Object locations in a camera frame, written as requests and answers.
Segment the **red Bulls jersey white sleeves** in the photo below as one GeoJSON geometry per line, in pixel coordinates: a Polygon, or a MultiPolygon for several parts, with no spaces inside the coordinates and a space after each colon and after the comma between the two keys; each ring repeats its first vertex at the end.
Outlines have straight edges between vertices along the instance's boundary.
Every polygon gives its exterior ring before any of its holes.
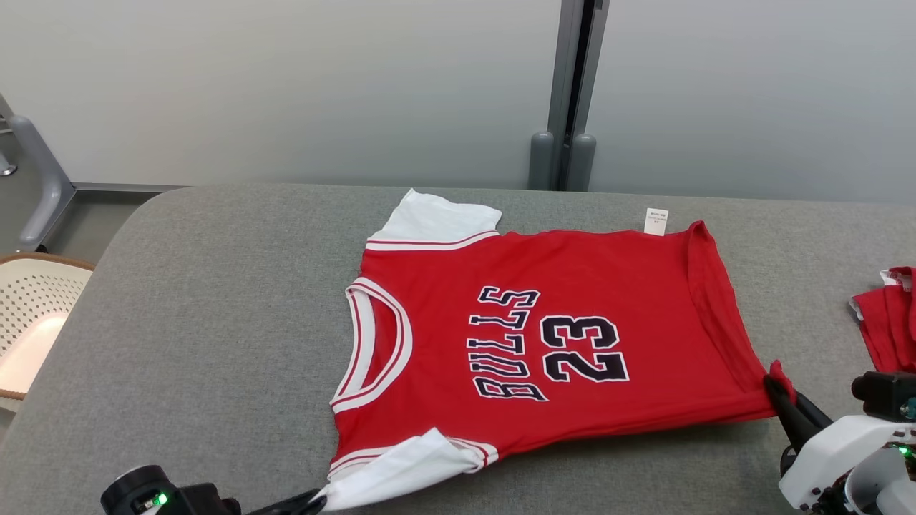
{"type": "Polygon", "coordinates": [[[367,239],[325,511],[554,443],[775,416],[703,222],[525,235],[501,216],[409,190],[367,239]]]}

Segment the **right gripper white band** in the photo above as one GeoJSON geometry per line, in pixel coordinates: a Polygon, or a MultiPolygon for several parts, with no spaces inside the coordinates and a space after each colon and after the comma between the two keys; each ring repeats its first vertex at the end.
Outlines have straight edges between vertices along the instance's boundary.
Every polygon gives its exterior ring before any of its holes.
{"type": "Polygon", "coordinates": [[[779,480],[793,509],[825,511],[826,495],[837,492],[841,511],[916,511],[916,481],[910,479],[902,450],[909,447],[909,456],[916,454],[916,423],[864,415],[834,423],[801,391],[794,397],[779,379],[765,376],[763,385],[789,444],[799,451],[779,480]],[[814,430],[822,431],[814,436],[814,430]]]}

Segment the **grey metal tube frame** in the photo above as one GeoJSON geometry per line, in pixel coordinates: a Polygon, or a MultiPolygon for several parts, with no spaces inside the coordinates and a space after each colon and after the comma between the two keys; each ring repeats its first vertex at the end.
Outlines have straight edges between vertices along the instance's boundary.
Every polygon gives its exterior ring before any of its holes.
{"type": "Polygon", "coordinates": [[[69,177],[66,176],[35,124],[23,115],[14,114],[2,94],[0,94],[0,115],[9,125],[16,140],[19,141],[27,159],[31,159],[39,174],[39,179],[42,180],[39,201],[19,237],[19,251],[36,252],[58,224],[77,190],[69,181],[69,177]]]}

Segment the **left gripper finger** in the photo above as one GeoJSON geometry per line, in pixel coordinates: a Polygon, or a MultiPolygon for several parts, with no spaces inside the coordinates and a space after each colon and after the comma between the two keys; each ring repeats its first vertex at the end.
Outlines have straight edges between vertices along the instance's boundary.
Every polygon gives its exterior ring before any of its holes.
{"type": "Polygon", "coordinates": [[[327,496],[320,489],[312,489],[284,501],[275,502],[246,513],[246,515],[318,515],[327,503],[327,496]]]}

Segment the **folded red garment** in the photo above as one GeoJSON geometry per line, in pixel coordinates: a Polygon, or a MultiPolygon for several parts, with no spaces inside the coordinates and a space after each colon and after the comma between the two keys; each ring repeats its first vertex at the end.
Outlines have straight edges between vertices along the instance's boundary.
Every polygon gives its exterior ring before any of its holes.
{"type": "Polygon", "coordinates": [[[880,273],[882,287],[851,297],[874,368],[916,374],[916,268],[880,273]]]}

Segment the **grey cylinder post foot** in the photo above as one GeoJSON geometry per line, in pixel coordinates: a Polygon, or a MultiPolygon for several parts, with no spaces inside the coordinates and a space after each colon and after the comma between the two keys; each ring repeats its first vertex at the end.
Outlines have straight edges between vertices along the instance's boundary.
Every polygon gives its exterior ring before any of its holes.
{"type": "Polygon", "coordinates": [[[573,192],[589,190],[597,146],[598,141],[592,134],[582,133],[572,139],[568,160],[567,190],[573,192]]]}
{"type": "Polygon", "coordinates": [[[537,132],[530,140],[529,186],[531,190],[553,188],[552,157],[554,137],[550,131],[537,132]]]}

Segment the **cream perforated laundry basket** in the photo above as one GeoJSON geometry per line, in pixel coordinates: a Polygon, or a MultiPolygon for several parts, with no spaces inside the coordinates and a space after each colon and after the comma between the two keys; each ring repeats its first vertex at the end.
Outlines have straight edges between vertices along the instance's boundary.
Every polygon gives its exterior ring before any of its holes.
{"type": "Polygon", "coordinates": [[[94,264],[46,253],[0,257],[0,413],[16,413],[94,264]]]}

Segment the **dark grey partition post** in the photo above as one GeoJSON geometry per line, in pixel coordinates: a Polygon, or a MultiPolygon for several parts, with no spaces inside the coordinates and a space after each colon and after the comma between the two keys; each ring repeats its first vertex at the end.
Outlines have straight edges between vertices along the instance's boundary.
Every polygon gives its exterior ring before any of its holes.
{"type": "Polygon", "coordinates": [[[567,190],[570,143],[587,133],[587,119],[608,20],[608,0],[560,0],[547,131],[553,134],[552,190],[567,190]]]}

